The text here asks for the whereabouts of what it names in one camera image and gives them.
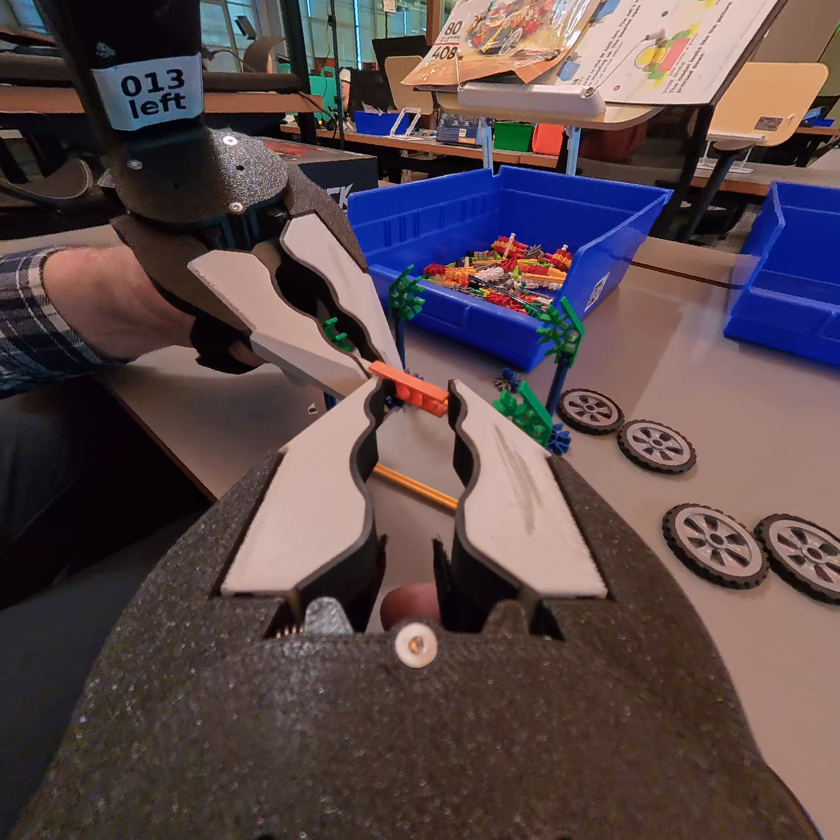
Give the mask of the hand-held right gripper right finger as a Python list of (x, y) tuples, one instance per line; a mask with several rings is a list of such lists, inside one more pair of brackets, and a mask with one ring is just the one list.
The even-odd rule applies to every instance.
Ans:
[(456, 512), (459, 546), (515, 590), (606, 598), (550, 454), (462, 381), (448, 388), (454, 467), (465, 484)]

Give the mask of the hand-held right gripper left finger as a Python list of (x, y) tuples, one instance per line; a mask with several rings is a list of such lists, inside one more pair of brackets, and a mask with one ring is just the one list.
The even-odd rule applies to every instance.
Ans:
[(354, 601), (370, 590), (376, 537), (365, 481), (384, 395), (380, 381), (366, 382), (282, 448), (222, 595)]

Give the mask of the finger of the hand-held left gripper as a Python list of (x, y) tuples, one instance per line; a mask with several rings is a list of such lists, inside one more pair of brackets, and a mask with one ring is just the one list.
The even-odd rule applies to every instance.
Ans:
[(316, 287), (345, 325), (362, 356), (403, 368), (382, 302), (347, 217), (325, 219), (317, 213), (292, 217), (280, 237), (287, 264), (297, 263), (317, 277)]
[(318, 320), (279, 294), (256, 256), (214, 250), (191, 260), (188, 269), (250, 330), (258, 356), (293, 382), (344, 398), (370, 380), (359, 358), (339, 349)]

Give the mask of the blue yellow toy rod frame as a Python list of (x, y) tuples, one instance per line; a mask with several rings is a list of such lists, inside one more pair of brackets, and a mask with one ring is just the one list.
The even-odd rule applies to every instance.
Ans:
[[(393, 325), (393, 328), (397, 350), (400, 353), (401, 361), (404, 362), (405, 347), (403, 325), (404, 322), (399, 322), (396, 325)], [(549, 390), (549, 396), (547, 397), (544, 406), (545, 409), (549, 412), (549, 414), (553, 417), (557, 413), (557, 405), (560, 400), (560, 388), (564, 383), (565, 376), (568, 373), (569, 369), (570, 368), (565, 367), (563, 364), (555, 364), (554, 378), (552, 380), (551, 389)], [(524, 380), (521, 380), (513, 369), (505, 368), (502, 370), (498, 378), (496, 378), (496, 380), (494, 381), (494, 385), (499, 392), (516, 392), (518, 390), (520, 382), (524, 382)], [(546, 450), (552, 455), (562, 457), (568, 452), (571, 446), (571, 434), (563, 426), (562, 423), (555, 423), (553, 429), (553, 436), (549, 442), (549, 447), (546, 448)], [(383, 465), (377, 465), (374, 468), (374, 472), (376, 475), (381, 476), (386, 480), (397, 484), (400, 487), (410, 490), (412, 493), (424, 497), (441, 507), (447, 508), (451, 511), (454, 511), (456, 508), (456, 500), (453, 497), (447, 496), (441, 491), (426, 486), (425, 484), (416, 481), (415, 479), (408, 478), (407, 476), (404, 476), (399, 472), (394, 471), (393, 469), (387, 468)]]

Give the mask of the blue bin with white label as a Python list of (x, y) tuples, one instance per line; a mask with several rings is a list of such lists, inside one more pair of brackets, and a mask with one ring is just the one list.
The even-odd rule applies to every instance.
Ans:
[(503, 165), (352, 194), (348, 217), (387, 305), (405, 268), (412, 277), (488, 249), (501, 235), (571, 253), (562, 287), (585, 319), (624, 278), (671, 191)]

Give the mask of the orange toy connector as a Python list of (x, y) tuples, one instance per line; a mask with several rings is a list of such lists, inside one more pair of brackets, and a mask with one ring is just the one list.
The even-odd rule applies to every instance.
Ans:
[(447, 413), (447, 390), (427, 383), (382, 361), (371, 362), (368, 365), (368, 370), (384, 380), (393, 382), (396, 398), (403, 403), (413, 405), (436, 417), (442, 417)]

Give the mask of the pile of colourful toy pieces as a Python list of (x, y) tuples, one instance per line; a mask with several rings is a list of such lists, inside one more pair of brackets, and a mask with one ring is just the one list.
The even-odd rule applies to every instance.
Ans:
[(430, 263), (420, 278), (537, 318), (553, 305), (573, 259), (568, 245), (547, 251), (540, 245), (527, 245), (511, 234), (498, 237), (484, 250), (470, 250), (448, 262)]

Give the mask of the person's left forearm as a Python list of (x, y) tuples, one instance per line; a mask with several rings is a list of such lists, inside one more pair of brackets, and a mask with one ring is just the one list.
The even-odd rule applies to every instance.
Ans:
[(1, 397), (100, 371), (101, 357), (59, 314), (46, 291), (44, 269), (60, 248), (1, 257)]

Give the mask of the person's left hand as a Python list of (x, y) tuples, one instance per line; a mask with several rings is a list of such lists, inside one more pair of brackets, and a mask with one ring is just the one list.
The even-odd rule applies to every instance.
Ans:
[(43, 285), (66, 324), (103, 358), (192, 346), (194, 316), (163, 299), (126, 245), (59, 250), (44, 264)]

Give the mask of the black toy box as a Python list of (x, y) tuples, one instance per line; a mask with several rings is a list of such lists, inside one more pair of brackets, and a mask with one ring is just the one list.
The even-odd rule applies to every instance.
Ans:
[(261, 138), (264, 145), (331, 196), (346, 214), (350, 195), (379, 187), (378, 162), (374, 156), (332, 150), (288, 140)]

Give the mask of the long wooden desk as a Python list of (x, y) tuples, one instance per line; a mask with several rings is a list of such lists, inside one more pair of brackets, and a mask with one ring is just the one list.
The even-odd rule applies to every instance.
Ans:
[[(300, 93), (240, 91), (204, 93), (205, 114), (325, 112), (322, 99)], [(84, 114), (73, 88), (1, 86), (2, 114)]]

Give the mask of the black toy wheel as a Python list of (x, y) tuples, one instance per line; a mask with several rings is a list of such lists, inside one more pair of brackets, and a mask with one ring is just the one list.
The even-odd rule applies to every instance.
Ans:
[(756, 538), (723, 511), (681, 504), (667, 510), (661, 528), (677, 559), (714, 585), (749, 590), (761, 585), (770, 572)]
[(588, 388), (563, 392), (557, 408), (563, 424), (583, 434), (612, 434), (625, 423), (623, 411), (614, 400)]
[(637, 466), (659, 474), (684, 474), (697, 463), (697, 452), (688, 438), (655, 421), (625, 423), (618, 430), (617, 444)]
[(789, 513), (763, 518), (753, 533), (782, 579), (817, 601), (839, 603), (837, 535)]

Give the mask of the cardboard poster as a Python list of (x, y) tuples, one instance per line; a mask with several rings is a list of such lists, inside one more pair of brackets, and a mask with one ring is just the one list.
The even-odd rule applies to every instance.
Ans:
[(583, 59), (588, 29), (618, 2), (459, 1), (420, 64), (402, 80), (434, 91), (492, 77), (536, 81), (555, 69), (569, 80)]

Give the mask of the white picture poster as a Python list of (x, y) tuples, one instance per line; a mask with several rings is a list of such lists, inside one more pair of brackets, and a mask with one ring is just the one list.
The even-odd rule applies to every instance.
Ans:
[(607, 103), (678, 106), (713, 100), (777, 15), (775, 1), (600, 2), (559, 65), (558, 85)]

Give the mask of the beige chair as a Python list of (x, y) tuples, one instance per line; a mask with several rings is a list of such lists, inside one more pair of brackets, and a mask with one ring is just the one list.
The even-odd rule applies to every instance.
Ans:
[(732, 163), (743, 151), (787, 141), (799, 127), (822, 89), (829, 69), (821, 62), (745, 64), (722, 95), (700, 139), (718, 151), (707, 183), (692, 201), (690, 213), (675, 240), (694, 235)]

